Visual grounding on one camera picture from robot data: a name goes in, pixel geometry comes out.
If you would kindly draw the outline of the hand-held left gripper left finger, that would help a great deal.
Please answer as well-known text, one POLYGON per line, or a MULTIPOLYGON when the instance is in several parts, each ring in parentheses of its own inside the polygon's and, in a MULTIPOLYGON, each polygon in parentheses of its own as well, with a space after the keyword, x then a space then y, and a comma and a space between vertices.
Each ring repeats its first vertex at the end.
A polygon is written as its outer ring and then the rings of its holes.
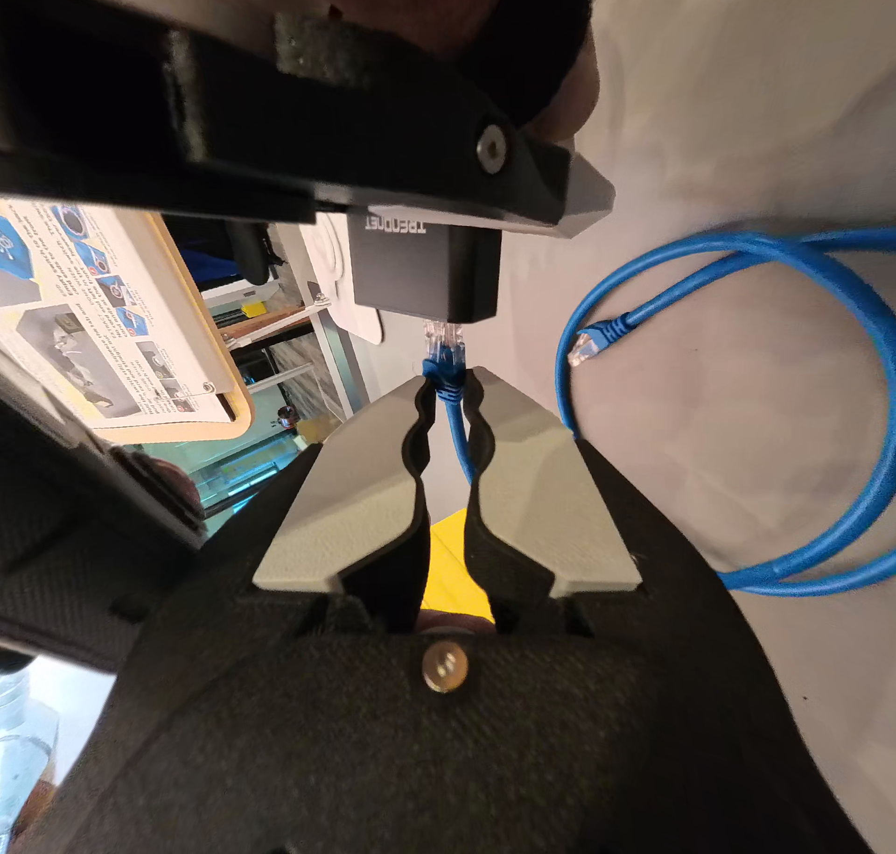
POLYGON ((418 376, 343 423, 322 445, 264 554, 263 591, 346 594, 389 632, 412 632, 430 566, 422 482, 430 382, 418 376))

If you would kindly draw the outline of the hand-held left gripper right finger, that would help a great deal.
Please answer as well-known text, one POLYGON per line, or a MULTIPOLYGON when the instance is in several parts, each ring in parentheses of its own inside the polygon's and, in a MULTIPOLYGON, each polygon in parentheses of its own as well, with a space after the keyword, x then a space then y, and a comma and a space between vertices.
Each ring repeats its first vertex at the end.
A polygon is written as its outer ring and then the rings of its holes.
POLYGON ((465 566, 498 631, 562 627, 579 594, 635 591, 642 576, 562 421, 483 367, 468 371, 464 409, 465 566))

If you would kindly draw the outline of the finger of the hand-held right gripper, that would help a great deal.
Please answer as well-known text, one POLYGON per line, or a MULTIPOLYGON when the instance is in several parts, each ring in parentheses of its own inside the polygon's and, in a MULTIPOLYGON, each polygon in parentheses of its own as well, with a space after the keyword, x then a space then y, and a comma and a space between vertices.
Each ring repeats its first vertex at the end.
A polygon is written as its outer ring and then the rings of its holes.
POLYGON ((510 129, 364 131, 322 148, 315 199, 379 226, 469 227, 571 239, 613 209, 581 155, 510 129))

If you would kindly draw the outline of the yellow plastic bin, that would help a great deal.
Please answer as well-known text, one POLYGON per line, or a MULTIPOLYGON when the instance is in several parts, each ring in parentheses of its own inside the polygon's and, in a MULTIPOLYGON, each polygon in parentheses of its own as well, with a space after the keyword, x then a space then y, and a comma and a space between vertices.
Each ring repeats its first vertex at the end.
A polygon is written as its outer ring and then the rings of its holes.
POLYGON ((469 575, 464 558, 467 511, 454 512, 430 528, 430 567, 422 608, 491 621, 486 593, 469 575))

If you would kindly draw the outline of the black network switch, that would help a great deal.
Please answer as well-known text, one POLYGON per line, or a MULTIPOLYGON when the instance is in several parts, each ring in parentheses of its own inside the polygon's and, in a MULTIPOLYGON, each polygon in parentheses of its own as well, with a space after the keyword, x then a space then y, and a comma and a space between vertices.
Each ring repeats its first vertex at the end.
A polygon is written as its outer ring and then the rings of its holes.
POLYGON ((357 305, 454 324, 496 316, 500 230, 358 210, 346 222, 357 305))

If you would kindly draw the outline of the person's right hand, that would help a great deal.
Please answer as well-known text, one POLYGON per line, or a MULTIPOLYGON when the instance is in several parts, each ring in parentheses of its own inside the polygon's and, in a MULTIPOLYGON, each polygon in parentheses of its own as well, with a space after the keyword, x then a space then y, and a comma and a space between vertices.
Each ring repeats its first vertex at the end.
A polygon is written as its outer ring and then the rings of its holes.
POLYGON ((599 99, 593 0, 267 0, 389 33, 454 66, 519 129, 570 140, 599 99))

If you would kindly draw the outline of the clear acrylic stand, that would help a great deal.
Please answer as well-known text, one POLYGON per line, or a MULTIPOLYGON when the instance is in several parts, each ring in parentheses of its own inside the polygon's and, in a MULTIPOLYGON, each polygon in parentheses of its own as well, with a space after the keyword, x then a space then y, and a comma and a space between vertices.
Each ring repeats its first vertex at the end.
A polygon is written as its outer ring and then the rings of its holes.
POLYGON ((217 327, 203 303, 177 307, 174 316, 183 346, 195 358, 199 372, 197 385, 190 386, 189 393, 230 394, 241 383, 234 353, 256 343, 269 344, 278 334, 304 328, 313 315, 331 306, 329 298, 319 295, 308 306, 269 312, 224 329, 217 327))

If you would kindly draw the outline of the clear plastic bottle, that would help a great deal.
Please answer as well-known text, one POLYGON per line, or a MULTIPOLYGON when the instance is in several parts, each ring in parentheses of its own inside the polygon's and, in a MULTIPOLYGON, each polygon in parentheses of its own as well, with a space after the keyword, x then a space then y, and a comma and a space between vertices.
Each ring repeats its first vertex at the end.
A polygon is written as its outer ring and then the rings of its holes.
POLYGON ((53 764, 58 715, 30 692, 33 658, 1 651, 1 851, 6 853, 28 797, 53 764))

